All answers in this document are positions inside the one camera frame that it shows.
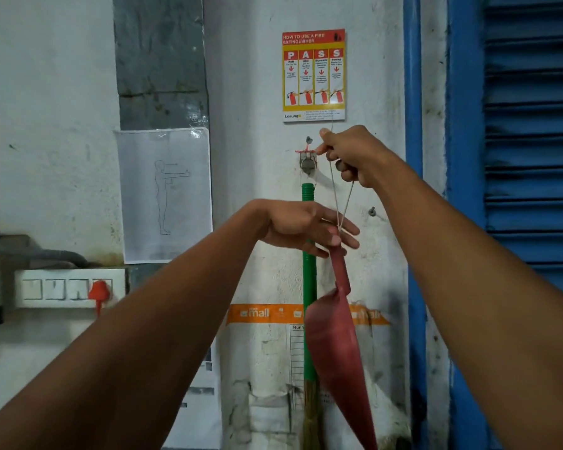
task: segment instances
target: forearm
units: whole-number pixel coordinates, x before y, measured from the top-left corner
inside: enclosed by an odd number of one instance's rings
[[[0,449],[160,448],[267,224],[247,205],[105,313],[0,411]]]
[[[556,446],[563,439],[563,293],[390,151],[373,167],[373,187],[430,312],[503,444]],[[555,433],[557,441],[541,441]]]

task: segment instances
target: hand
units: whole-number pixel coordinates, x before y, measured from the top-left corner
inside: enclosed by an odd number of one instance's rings
[[[359,242],[352,235],[360,230],[348,219],[344,219],[340,235],[332,235],[328,227],[338,225],[338,214],[331,208],[316,202],[287,202],[284,200],[257,200],[254,204],[264,210],[268,219],[266,234],[261,238],[265,243],[280,248],[294,248],[314,256],[326,258],[327,251],[318,248],[335,247],[344,243],[353,249]]]
[[[334,134],[323,128],[319,135],[323,143],[317,147],[318,155],[327,154],[328,161],[336,162],[344,181],[358,180],[364,188],[373,186],[373,176],[369,166],[382,151],[388,151],[386,145],[375,138],[364,126],[353,126],[343,132]]]

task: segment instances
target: green broom handle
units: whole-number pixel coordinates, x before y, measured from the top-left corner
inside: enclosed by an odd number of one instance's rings
[[[313,183],[302,184],[302,201],[311,202],[315,200],[315,185]],[[317,299],[317,263],[312,254],[302,252],[302,302],[304,304],[304,315],[307,307]],[[307,341],[304,340],[304,379],[317,381],[317,372],[313,366],[311,354],[308,351]]]

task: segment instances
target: broom bristles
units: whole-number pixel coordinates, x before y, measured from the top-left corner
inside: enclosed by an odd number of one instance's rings
[[[301,450],[323,450],[319,382],[304,381],[304,421],[302,422]]]

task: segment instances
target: electrical box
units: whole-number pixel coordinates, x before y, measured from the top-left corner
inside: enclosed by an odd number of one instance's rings
[[[110,290],[105,306],[112,306],[127,294],[125,268],[75,270],[23,270],[15,273],[15,302],[18,308],[94,308],[88,299],[95,281]]]

